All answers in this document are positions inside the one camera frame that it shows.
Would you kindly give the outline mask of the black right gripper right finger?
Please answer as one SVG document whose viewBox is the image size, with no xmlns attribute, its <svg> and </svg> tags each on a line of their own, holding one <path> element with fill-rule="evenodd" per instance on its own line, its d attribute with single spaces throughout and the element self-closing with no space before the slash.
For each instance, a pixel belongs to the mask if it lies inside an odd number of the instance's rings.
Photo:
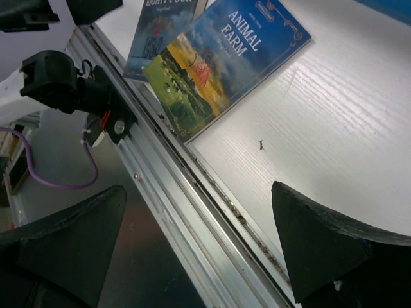
<svg viewBox="0 0 411 308">
<path fill-rule="evenodd" d="M 410 307 L 410 237 L 325 207 L 282 182 L 272 210 L 302 307 Z"/>
</svg>

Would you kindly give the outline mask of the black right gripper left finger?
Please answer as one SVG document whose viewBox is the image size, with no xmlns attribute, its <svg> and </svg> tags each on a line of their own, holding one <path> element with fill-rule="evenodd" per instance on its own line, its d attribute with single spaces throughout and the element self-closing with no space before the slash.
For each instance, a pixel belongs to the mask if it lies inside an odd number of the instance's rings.
<svg viewBox="0 0 411 308">
<path fill-rule="evenodd" d="M 126 201 L 113 185 L 1 233 L 1 307 L 97 307 Z"/>
</svg>

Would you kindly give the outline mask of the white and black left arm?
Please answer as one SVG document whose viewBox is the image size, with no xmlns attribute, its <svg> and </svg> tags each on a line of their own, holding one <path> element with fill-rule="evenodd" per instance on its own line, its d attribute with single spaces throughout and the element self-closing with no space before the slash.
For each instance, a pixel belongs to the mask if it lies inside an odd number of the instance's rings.
<svg viewBox="0 0 411 308">
<path fill-rule="evenodd" d="M 1 1 L 1 31 L 47 31 L 60 20 L 49 1 Z M 113 108 L 116 91 L 97 67 L 78 69 L 62 51 L 42 50 L 1 81 L 1 124 L 48 108 L 101 117 Z"/>
</svg>

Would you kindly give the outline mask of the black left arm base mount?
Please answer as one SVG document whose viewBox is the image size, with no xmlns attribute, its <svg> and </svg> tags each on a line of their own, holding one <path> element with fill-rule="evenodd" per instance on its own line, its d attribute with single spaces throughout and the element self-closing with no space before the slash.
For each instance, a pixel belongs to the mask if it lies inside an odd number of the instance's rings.
<svg viewBox="0 0 411 308">
<path fill-rule="evenodd" d="M 96 115 L 111 141 L 124 139 L 137 118 L 104 68 L 95 66 L 90 78 L 78 78 L 79 110 Z"/>
</svg>

